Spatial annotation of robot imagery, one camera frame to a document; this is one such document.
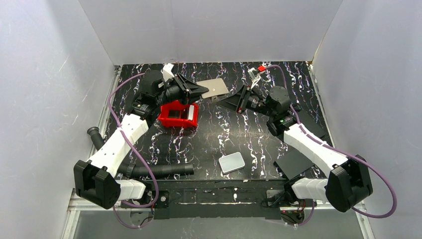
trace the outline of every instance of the metal frame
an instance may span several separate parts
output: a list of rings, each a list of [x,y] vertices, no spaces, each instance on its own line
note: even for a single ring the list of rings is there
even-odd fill
[[[110,89],[108,90],[107,96],[109,96],[114,89],[116,89],[117,84],[119,82],[121,74],[121,66],[116,67],[115,74],[113,81],[111,82]],[[100,122],[98,124],[98,128],[100,129],[100,134],[104,135],[107,127],[107,120],[110,116],[110,110],[107,107],[107,103],[104,104],[103,111],[101,112]],[[92,156],[95,153],[96,149],[94,145],[91,148],[91,153],[89,156]],[[69,201],[69,205],[67,208],[67,216],[65,222],[65,228],[63,230],[62,239],[72,239],[75,236],[76,227],[78,226],[79,215],[81,211],[98,211],[104,210],[104,208],[99,207],[85,199],[82,199],[76,196],[75,191],[72,192],[72,196]],[[130,209],[125,209],[120,207],[120,202],[117,204],[116,207],[117,211],[129,211]],[[132,211],[149,211],[150,209],[132,209]]]
[[[328,130],[328,134],[331,138],[332,141],[332,137],[331,137],[331,132],[329,130],[328,127],[328,123],[326,122],[326,116],[325,116],[325,112],[324,112],[324,108],[322,105],[322,101],[319,95],[319,91],[318,91],[318,87],[317,87],[317,80],[315,78],[314,72],[312,70],[312,65],[308,65],[308,70],[311,76],[311,81],[312,84],[314,86],[315,92],[316,92],[316,97],[318,99],[319,105],[321,107],[321,111],[322,111],[322,116],[325,119],[325,124],[327,125],[327,130]],[[111,92],[117,87],[117,84],[119,82],[119,78],[120,78],[120,74],[121,74],[121,66],[116,68],[116,73],[115,73],[115,77],[113,79],[113,82],[111,83],[110,86],[110,90],[108,92],[108,95],[111,94]],[[101,117],[100,117],[100,122],[99,122],[99,129],[100,129],[100,134],[104,135],[105,131],[106,131],[106,126],[107,126],[107,120],[109,118],[110,115],[110,110],[107,107],[107,104],[105,104]],[[95,153],[95,147],[93,146],[91,149],[91,153],[90,156],[93,155]],[[315,210],[335,210],[335,208],[330,204],[330,203],[325,203],[323,204],[322,202],[317,201],[318,206],[315,207]],[[362,201],[360,204],[356,205],[356,208],[361,210],[361,211],[366,211],[366,207],[364,202]],[[121,208],[120,207],[120,202],[118,202],[116,204],[116,208],[117,211],[137,211],[137,212],[149,212],[150,209],[149,208]],[[65,222],[65,228],[63,230],[63,234],[62,234],[62,239],[73,239],[75,236],[75,232],[76,232],[76,228],[78,225],[78,221],[79,221],[79,216],[80,216],[80,212],[81,211],[103,211],[104,208],[93,204],[85,199],[82,199],[78,196],[76,196],[75,192],[72,192],[72,196],[69,202],[69,206],[68,206],[68,210],[67,210],[67,217],[66,217],[66,222]],[[292,208],[292,207],[280,207],[280,211],[294,211],[296,210],[296,208]],[[369,224],[369,220],[366,216],[361,215],[359,213],[356,213],[361,231],[362,231],[362,235],[364,237],[364,239],[374,239],[374,234],[372,233],[372,229],[371,226]]]

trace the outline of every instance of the white bracket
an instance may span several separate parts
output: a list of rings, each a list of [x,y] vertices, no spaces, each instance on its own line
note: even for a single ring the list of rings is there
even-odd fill
[[[133,179],[116,180],[120,184],[120,196],[118,201],[129,199],[140,199],[145,191],[145,185]]]
[[[170,63],[167,63],[167,64],[164,65],[164,67],[163,67],[163,78],[164,78],[165,82],[167,82],[170,78],[174,77],[173,73],[171,72],[171,70],[173,69],[173,66],[174,65],[170,64]]]
[[[258,84],[258,82],[261,80],[261,75],[259,73],[255,75],[254,72],[255,72],[255,68],[251,68],[248,70],[249,76],[252,80],[251,88],[256,86],[256,84]]]
[[[325,186],[328,183],[328,179],[320,178],[302,178],[292,185],[293,192],[299,199],[314,199],[321,200],[322,203],[328,202],[327,196],[325,195]]]

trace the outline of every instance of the black mat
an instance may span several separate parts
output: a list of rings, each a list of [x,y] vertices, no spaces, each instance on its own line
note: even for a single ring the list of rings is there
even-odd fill
[[[196,81],[223,78],[229,93],[234,94],[243,83],[250,84],[247,70],[257,68],[262,62],[227,62],[227,63],[180,63],[175,64],[176,72]],[[283,68],[287,79],[291,99],[297,101],[324,130],[325,122],[319,108],[306,62],[271,62]],[[132,75],[150,70],[161,70],[162,64],[124,65],[121,83]],[[260,91],[266,95],[275,85],[281,86],[282,77],[277,69],[263,75],[259,83]],[[124,86],[113,102],[114,110],[123,118],[125,109],[133,100],[139,82],[133,80]],[[266,116],[253,112],[239,115],[217,107],[208,100],[197,102],[200,106],[199,125],[197,128],[165,128],[159,121],[141,137],[136,148],[150,164],[169,164],[192,162],[194,175],[171,176],[168,179],[216,180],[216,179],[277,179],[281,173],[273,163],[283,157],[288,146],[273,137],[265,125]],[[116,129],[116,123],[109,119],[105,138]],[[223,175],[218,159],[223,155],[240,152],[245,160],[241,170]],[[141,165],[133,153],[124,162],[136,162]],[[304,173],[308,177],[320,176],[317,167],[311,167]]]

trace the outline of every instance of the cable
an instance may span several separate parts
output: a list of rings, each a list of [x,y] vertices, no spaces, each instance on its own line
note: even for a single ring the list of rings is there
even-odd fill
[[[302,207],[302,209],[299,212],[303,212],[303,210],[305,209],[305,207],[306,207],[306,200],[304,200],[304,206]]]
[[[264,208],[275,208],[275,207],[277,207],[277,204],[279,203],[279,201],[281,199],[282,199],[282,196],[279,196],[270,206],[268,205],[268,202],[269,202],[268,199],[264,199],[264,200],[261,201],[261,206],[264,207]]]
[[[290,217],[289,215],[287,215],[287,213],[281,213],[281,215],[288,217],[289,221],[293,224],[296,223],[296,220],[294,220],[292,217]]]
[[[146,224],[144,224],[143,225],[143,223],[144,223],[144,221],[145,221],[145,219],[147,219],[147,218],[152,218],[152,217],[147,217],[147,218],[145,218],[143,221],[142,221],[142,223],[139,225],[139,226],[131,226],[131,225],[128,225],[128,224],[126,224],[124,221],[122,221],[122,219],[120,219],[120,217],[118,216],[118,214],[117,214],[117,211],[116,211],[116,207],[115,206],[113,206],[113,212],[114,212],[114,215],[116,216],[116,218],[117,218],[117,220],[120,222],[120,224],[122,224],[123,226],[125,226],[125,227],[127,227],[127,228],[129,228],[129,229],[138,229],[138,228],[143,228],[143,227],[145,227],[146,225],[148,225],[151,221],[149,221],[149,222],[147,222]]]
[[[296,212],[297,212],[297,211],[299,211],[299,209],[301,208],[301,206],[302,206],[302,202],[299,202],[299,206],[298,206],[298,208],[296,209]]]
[[[306,218],[306,220],[304,220],[302,223],[297,224],[298,226],[303,226],[304,224],[306,224],[307,222],[309,222],[309,220],[311,219],[312,215],[314,214],[314,210],[315,210],[315,203],[312,201],[312,209],[311,209],[311,214],[309,214],[309,217]]]
[[[145,220],[150,219],[150,218],[154,218],[154,217],[146,217],[146,218],[144,218],[144,220],[141,222],[141,224],[139,226],[142,226],[142,224],[144,224]]]
[[[111,106],[111,98],[113,97],[113,95],[114,94],[116,94],[116,92],[118,91],[118,90],[120,90],[120,88],[122,87],[122,86],[124,86],[125,84],[127,84],[129,81],[131,81],[131,80],[133,80],[133,79],[135,79],[135,78],[137,78],[137,77],[139,77],[139,76],[143,76],[145,73],[140,73],[140,74],[137,74],[137,75],[134,75],[134,76],[132,76],[132,77],[130,77],[129,79],[127,79],[127,80],[125,80],[123,83],[121,83],[119,86],[117,86],[116,87],[116,89],[107,97],[107,107],[108,107],[108,109],[110,109],[110,113],[111,113],[111,115],[113,116],[113,118],[116,120],[116,123],[117,123],[117,126],[119,127],[119,128],[121,128],[121,122],[120,122],[120,120],[119,120],[119,118],[117,117],[117,115],[116,115],[116,113],[114,112],[114,110],[113,110],[113,108],[112,108],[112,106]],[[121,133],[121,136],[123,137],[123,139],[124,139],[124,141],[129,145],[129,147],[132,149],[132,151],[135,153],[135,155],[141,160],[141,162],[142,162],[142,164],[145,166],[145,168],[147,169],[147,171],[148,171],[148,174],[151,176],[151,179],[152,179],[152,182],[154,183],[154,187],[155,187],[155,198],[151,201],[151,202],[149,202],[148,204],[144,204],[144,205],[136,205],[136,204],[133,204],[133,203],[129,203],[129,202],[127,202],[127,201],[122,201],[122,203],[124,203],[124,204],[126,204],[126,205],[129,205],[129,206],[132,206],[132,207],[134,207],[134,208],[147,208],[147,207],[150,207],[150,206],[152,206],[152,205],[154,205],[155,204],[155,202],[158,200],[158,183],[157,183],[157,179],[155,179],[155,176],[154,176],[154,174],[152,173],[152,171],[151,171],[151,168],[149,167],[149,165],[148,165],[148,163],[142,158],[142,156],[141,156],[141,154],[138,152],[138,150],[136,150],[136,148],[133,146],[133,144],[129,141],[129,139],[126,137],[126,134],[123,132],[123,130],[121,130],[120,131],[120,133]],[[143,226],[138,226],[138,227],[136,227],[136,226],[130,226],[130,225],[128,225],[128,224],[126,224],[126,223],[124,223],[120,218],[119,218],[119,216],[118,216],[118,214],[117,214],[117,212],[116,212],[116,209],[115,209],[115,207],[113,206],[113,211],[114,211],[114,214],[115,214],[115,216],[116,216],[116,218],[117,218],[117,220],[120,222],[120,224],[122,224],[123,226],[125,226],[125,227],[127,227],[127,228],[130,228],[130,229],[136,229],[136,228],[141,228],[141,227],[144,227],[144,226],[146,226],[146,225],[148,225],[149,224],[149,222],[147,223],[147,224],[145,224],[145,225],[143,225]]]
[[[285,88],[287,89],[286,77],[284,76],[283,70],[281,69],[281,67],[280,67],[279,65],[270,65],[270,66],[267,66],[267,69],[268,69],[268,68],[273,68],[273,67],[274,67],[274,68],[277,68],[277,69],[279,69],[279,70],[281,71],[281,75],[283,76],[284,86],[285,86]],[[320,141],[319,139],[316,139],[316,138],[314,138],[313,136],[309,135],[309,134],[306,132],[306,130],[303,128],[303,126],[302,126],[302,124],[301,124],[301,121],[300,121],[300,119],[299,119],[299,115],[298,115],[298,113],[296,112],[295,108],[293,108],[293,105],[290,105],[290,109],[291,109],[291,110],[292,110],[292,112],[295,114],[296,121],[298,122],[299,127],[300,127],[300,129],[302,130],[302,132],[303,132],[303,133],[305,133],[305,134],[307,135],[307,137],[308,137],[308,138],[310,138],[312,141],[314,141],[314,142],[316,142],[316,143],[318,143],[318,144],[321,144],[321,141]],[[389,211],[389,212],[387,212],[387,213],[385,213],[385,214],[382,214],[382,215],[374,215],[374,214],[369,214],[369,213],[366,213],[366,212],[360,211],[360,210],[358,210],[357,208],[353,207],[352,209],[353,209],[355,212],[360,213],[360,214],[362,214],[362,215],[364,215],[364,216],[367,216],[367,217],[370,217],[370,218],[378,218],[378,219],[380,219],[380,218],[386,218],[386,217],[389,217],[389,216],[391,216],[391,215],[392,215],[392,214],[396,211],[396,209],[397,209],[397,196],[396,196],[396,192],[394,191],[393,186],[391,185],[390,181],[388,181],[388,179],[387,179],[384,175],[382,175],[380,171],[378,171],[377,169],[375,169],[372,165],[370,165],[369,163],[365,162],[364,160],[362,160],[362,159],[360,159],[360,158],[358,158],[358,157],[356,157],[356,156],[354,156],[354,155],[352,155],[352,154],[350,154],[350,153],[348,153],[348,152],[345,152],[345,151],[343,151],[343,150],[340,150],[340,149],[337,149],[337,148],[331,147],[331,146],[330,146],[330,145],[328,145],[328,144],[324,144],[324,145],[323,145],[323,147],[328,148],[328,149],[330,149],[330,150],[332,150],[332,151],[335,151],[335,152],[337,152],[337,153],[344,154],[344,155],[346,155],[347,157],[349,157],[349,158],[351,158],[351,159],[353,159],[353,160],[355,160],[355,161],[357,161],[357,162],[359,162],[359,163],[361,163],[361,164],[365,165],[366,167],[368,167],[369,169],[371,169],[371,170],[372,170],[375,174],[377,174],[377,175],[378,175],[378,177],[380,177],[380,178],[381,178],[381,180],[383,180],[383,181],[384,181],[385,185],[387,185],[388,189],[389,189],[389,190],[390,190],[390,192],[391,192],[391,196],[393,197],[393,205],[392,205],[392,207],[391,207],[391,209],[390,209],[390,211]],[[313,209],[312,209],[311,215],[312,215],[312,213],[313,213],[313,211],[314,211],[314,204],[312,205],[312,208],[313,208]]]

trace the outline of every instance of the red plastic holder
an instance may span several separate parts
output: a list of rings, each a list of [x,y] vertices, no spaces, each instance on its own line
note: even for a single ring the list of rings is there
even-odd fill
[[[188,119],[189,114],[187,113],[190,106],[194,106],[192,120]],[[198,111],[199,106],[197,104],[182,105],[179,101],[173,101],[161,107],[161,114],[158,120],[161,121],[164,127],[197,127]]]

